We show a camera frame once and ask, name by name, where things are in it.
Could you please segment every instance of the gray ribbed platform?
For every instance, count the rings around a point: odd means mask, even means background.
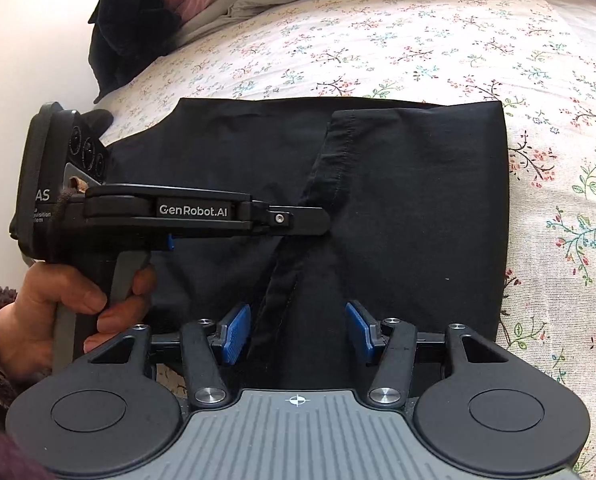
[[[196,413],[163,455],[115,480],[474,480],[425,449],[396,413],[351,392],[244,391]],[[544,480],[575,480],[562,471]]]

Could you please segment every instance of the gray handle grip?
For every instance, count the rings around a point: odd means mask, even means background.
[[[126,251],[118,255],[108,291],[107,305],[123,301],[131,294],[134,275],[149,264],[150,256],[151,253],[147,251]],[[97,332],[97,320],[98,316],[76,314],[63,304],[58,305],[54,323],[53,374],[84,354],[82,345],[86,338]]]

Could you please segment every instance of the black pants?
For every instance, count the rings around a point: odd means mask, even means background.
[[[377,319],[495,337],[508,239],[498,102],[181,100],[110,149],[108,182],[247,192],[331,214],[324,237],[179,240],[153,256],[156,330],[251,303],[249,385],[353,386],[350,299]]]

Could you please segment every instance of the blue gripper pad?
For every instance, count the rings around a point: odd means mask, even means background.
[[[251,307],[245,304],[227,326],[225,343],[222,346],[223,364],[233,365],[236,363],[250,332]]]
[[[345,307],[347,318],[347,335],[355,350],[358,360],[363,364],[373,364],[375,348],[371,343],[369,325],[351,303]]]

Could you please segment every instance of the bed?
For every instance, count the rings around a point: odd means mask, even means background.
[[[243,1],[185,26],[177,50],[100,102],[115,118],[104,142],[182,97],[501,101],[511,214],[497,343],[586,403],[576,471],[596,479],[596,0],[296,0],[238,19]]]

